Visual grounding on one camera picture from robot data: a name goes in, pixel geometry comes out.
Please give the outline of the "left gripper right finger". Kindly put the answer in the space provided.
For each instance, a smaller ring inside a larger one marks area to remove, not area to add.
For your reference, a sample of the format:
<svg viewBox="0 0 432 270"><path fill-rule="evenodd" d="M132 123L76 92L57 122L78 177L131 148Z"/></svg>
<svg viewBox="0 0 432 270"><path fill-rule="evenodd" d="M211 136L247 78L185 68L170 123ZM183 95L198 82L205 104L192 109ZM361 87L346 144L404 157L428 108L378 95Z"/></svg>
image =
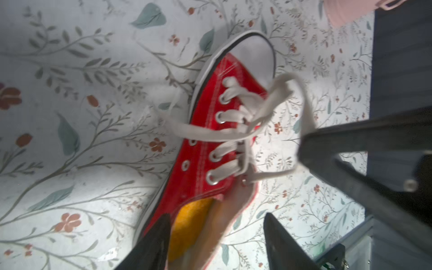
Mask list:
<svg viewBox="0 0 432 270"><path fill-rule="evenodd" d="M273 214L265 215L263 229L270 270L319 269Z"/></svg>

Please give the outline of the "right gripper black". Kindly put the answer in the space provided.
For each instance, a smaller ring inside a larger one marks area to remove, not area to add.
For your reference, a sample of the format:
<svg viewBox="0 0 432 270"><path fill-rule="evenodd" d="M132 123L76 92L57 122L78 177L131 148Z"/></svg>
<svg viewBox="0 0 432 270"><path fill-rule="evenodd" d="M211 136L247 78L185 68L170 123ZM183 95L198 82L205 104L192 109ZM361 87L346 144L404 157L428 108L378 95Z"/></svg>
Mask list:
<svg viewBox="0 0 432 270"><path fill-rule="evenodd" d="M431 254L431 107L314 129L302 136L298 159Z"/></svg>

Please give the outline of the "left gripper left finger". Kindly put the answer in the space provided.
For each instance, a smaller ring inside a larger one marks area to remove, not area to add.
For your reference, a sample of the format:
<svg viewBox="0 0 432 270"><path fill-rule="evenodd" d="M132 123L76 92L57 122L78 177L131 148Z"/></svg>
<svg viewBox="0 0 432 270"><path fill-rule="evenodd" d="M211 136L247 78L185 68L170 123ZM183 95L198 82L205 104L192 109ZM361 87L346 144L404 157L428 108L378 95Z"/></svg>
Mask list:
<svg viewBox="0 0 432 270"><path fill-rule="evenodd" d="M163 214L115 270L165 270L171 237L171 218Z"/></svg>

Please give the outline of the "red canvas sneaker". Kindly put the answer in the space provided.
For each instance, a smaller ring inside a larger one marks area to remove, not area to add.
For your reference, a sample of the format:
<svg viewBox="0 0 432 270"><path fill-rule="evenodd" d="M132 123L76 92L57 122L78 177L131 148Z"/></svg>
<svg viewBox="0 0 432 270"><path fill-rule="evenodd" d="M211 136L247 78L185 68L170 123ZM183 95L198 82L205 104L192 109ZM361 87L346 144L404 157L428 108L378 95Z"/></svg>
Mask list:
<svg viewBox="0 0 432 270"><path fill-rule="evenodd" d="M256 136L294 88L307 95L297 75L276 74L270 41L263 33L249 30L227 40L204 64L188 123L160 112L163 124L182 144L168 179L142 215L135 242L163 214L170 215L172 233L182 207L214 199L196 243L182 257L168 262L166 270L206 269L226 231L255 199L260 182L294 172L258 172L252 150Z"/></svg>

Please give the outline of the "yellow fleece insole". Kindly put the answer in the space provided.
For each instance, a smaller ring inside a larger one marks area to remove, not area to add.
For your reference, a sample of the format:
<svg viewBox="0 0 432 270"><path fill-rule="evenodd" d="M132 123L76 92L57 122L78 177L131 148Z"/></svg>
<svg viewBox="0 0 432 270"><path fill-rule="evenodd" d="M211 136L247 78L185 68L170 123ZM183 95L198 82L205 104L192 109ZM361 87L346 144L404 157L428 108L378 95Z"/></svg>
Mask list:
<svg viewBox="0 0 432 270"><path fill-rule="evenodd" d="M193 201L180 209L171 233L168 262L182 257L197 241L206 223L214 199Z"/></svg>

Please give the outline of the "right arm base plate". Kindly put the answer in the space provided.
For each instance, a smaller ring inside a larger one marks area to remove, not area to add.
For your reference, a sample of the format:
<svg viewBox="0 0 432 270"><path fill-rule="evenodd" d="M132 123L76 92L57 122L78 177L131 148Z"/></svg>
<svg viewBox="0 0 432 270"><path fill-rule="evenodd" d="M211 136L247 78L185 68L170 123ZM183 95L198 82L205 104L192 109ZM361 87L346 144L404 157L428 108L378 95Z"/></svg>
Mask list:
<svg viewBox="0 0 432 270"><path fill-rule="evenodd" d="M345 270L346 262L345 246L342 244L334 245L327 253L315 260L320 270Z"/></svg>

